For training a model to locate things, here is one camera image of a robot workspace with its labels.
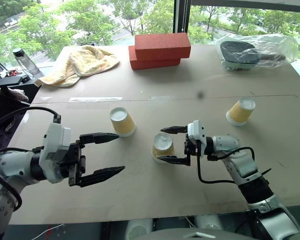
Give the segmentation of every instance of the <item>wooden table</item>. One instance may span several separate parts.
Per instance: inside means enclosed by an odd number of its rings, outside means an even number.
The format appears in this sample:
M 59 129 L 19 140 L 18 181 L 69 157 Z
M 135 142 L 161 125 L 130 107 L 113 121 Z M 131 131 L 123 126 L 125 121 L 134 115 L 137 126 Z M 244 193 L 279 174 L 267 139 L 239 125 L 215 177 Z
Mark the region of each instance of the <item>wooden table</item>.
M 271 189 L 286 205 L 300 205 L 300 77 L 290 66 L 227 72 L 213 53 L 211 46 L 194 46 L 190 59 L 183 59 L 177 67 L 135 72 L 122 53 L 117 68 L 81 79 L 73 88 L 52 91 L 42 87 L 33 105 L 61 114 L 62 124 L 72 129 L 73 142 L 80 134 L 113 132 L 109 113 L 115 107 L 126 108 L 137 129 L 130 137 L 83 149 L 88 174 L 125 165 L 120 174 L 85 188 L 69 187 L 67 180 L 28 186 L 21 193 L 23 206 L 11 223 L 86 223 L 245 210 L 246 202 L 236 185 L 199 181 L 195 159 L 190 167 L 152 160 L 153 139 L 161 128 L 185 126 L 197 119 L 207 136 L 232 134 L 242 146 L 252 147 L 259 169 L 272 168 L 266 175 Z M 200 90 L 203 99 L 196 98 Z M 227 110 L 251 92 L 256 109 L 248 123 L 243 127 L 228 123 Z M 101 97 L 120 96 L 120 100 L 100 101 Z M 48 103 L 38 103 L 40 99 Z M 10 146 L 40 146 L 51 121 L 46 112 L 27 112 Z M 184 134 L 172 138 L 176 155 L 184 156 Z M 230 179 L 222 162 L 204 158 L 201 168 L 206 180 Z

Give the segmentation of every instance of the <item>red brick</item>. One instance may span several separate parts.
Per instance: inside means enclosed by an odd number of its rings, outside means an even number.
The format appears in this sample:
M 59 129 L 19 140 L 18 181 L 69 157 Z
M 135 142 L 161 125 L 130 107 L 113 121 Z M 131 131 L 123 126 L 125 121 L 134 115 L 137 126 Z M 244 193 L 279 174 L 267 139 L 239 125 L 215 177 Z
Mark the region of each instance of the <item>red brick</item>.
M 155 60 L 155 61 L 137 60 L 135 46 L 129 46 L 129 58 L 130 58 L 131 68 L 133 70 L 169 67 L 169 66 L 178 65 L 180 63 L 180 58 L 170 59 L 170 60 Z
M 138 60 L 186 59 L 191 45 L 185 32 L 144 34 L 135 36 L 135 54 Z

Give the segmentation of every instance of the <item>plastic bottle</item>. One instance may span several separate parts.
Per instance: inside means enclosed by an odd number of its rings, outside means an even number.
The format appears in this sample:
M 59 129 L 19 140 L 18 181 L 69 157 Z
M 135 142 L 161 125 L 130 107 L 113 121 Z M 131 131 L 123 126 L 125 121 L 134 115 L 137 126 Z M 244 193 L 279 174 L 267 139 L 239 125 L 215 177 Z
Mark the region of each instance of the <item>plastic bottle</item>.
M 39 68 L 35 63 L 28 57 L 22 48 L 16 48 L 13 51 L 13 55 L 16 61 L 22 64 L 32 75 L 38 74 L 40 72 Z

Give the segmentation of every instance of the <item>upside-down paper cup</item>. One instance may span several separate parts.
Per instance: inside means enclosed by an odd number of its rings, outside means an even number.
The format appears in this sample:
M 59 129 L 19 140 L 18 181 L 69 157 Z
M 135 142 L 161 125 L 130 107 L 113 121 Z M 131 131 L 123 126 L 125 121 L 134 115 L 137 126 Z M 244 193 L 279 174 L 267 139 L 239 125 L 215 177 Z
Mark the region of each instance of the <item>upside-down paper cup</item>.
M 232 125 L 237 127 L 246 124 L 253 110 L 256 108 L 256 103 L 252 98 L 241 98 L 236 104 L 226 113 L 226 119 Z
M 136 124 L 123 107 L 116 107 L 110 112 L 110 119 L 115 132 L 120 137 L 128 137 L 136 130 Z
M 152 158 L 160 163 L 165 164 L 166 161 L 160 160 L 159 156 L 173 156 L 175 154 L 174 143 L 172 138 L 165 133 L 159 133 L 154 136 L 152 145 Z

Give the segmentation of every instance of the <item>yellow towel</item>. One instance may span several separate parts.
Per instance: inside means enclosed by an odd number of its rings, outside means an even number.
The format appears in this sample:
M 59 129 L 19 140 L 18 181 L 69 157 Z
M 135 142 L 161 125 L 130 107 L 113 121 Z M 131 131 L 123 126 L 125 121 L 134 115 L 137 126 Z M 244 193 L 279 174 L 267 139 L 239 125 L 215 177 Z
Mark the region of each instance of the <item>yellow towel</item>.
M 80 77 L 104 72 L 118 63 L 119 60 L 112 53 L 95 46 L 84 45 L 72 51 L 64 62 L 56 66 L 55 71 L 40 77 L 34 84 L 69 87 L 78 82 Z

